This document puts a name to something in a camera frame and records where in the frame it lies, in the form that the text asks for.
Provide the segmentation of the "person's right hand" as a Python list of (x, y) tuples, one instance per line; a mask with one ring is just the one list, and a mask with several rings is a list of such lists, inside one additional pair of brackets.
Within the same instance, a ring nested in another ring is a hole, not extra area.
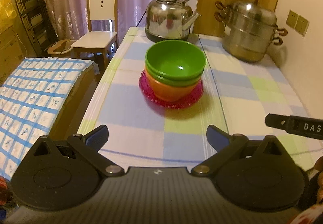
[(321, 156), (315, 163), (314, 169), (319, 172), (317, 183), (319, 189), (316, 193), (316, 203), (322, 204), (323, 199), (323, 156)]

